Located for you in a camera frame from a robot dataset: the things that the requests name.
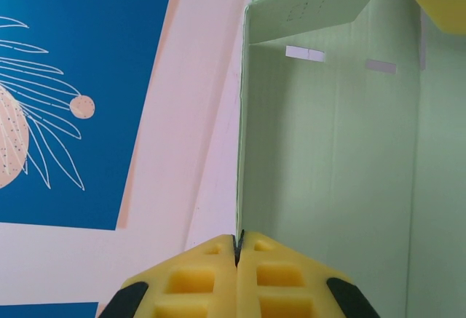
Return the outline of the blue floral printed mat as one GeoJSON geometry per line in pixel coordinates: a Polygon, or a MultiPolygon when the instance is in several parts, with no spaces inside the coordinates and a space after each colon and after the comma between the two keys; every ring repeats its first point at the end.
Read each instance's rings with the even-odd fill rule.
{"type": "Polygon", "coordinates": [[[0,0],[0,223],[114,230],[169,0],[0,0]]]}

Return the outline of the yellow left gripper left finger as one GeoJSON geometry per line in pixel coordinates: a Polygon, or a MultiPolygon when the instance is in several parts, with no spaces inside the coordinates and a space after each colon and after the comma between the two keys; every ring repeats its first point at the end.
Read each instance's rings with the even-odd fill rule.
{"type": "Polygon", "coordinates": [[[216,236],[126,279],[98,318],[237,318],[235,236],[216,236]]]}

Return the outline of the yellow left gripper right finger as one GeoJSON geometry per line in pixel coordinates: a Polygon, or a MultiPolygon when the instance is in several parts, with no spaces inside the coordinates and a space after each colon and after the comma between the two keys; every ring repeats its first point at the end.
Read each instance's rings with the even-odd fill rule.
{"type": "Polygon", "coordinates": [[[345,274],[253,231],[236,246],[237,318],[381,318],[345,274]]]}

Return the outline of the light green paper box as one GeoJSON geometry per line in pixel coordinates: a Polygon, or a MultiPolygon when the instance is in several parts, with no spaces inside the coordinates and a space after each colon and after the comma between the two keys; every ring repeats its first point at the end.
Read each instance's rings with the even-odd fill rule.
{"type": "Polygon", "coordinates": [[[237,225],[381,318],[466,318],[466,35],[414,0],[251,0],[237,225]]]}

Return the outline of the blue floral wall poster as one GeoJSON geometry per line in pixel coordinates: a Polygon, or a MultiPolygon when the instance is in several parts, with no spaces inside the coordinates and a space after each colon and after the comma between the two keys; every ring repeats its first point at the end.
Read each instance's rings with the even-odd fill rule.
{"type": "Polygon", "coordinates": [[[97,302],[0,305],[0,318],[95,318],[97,302]]]}

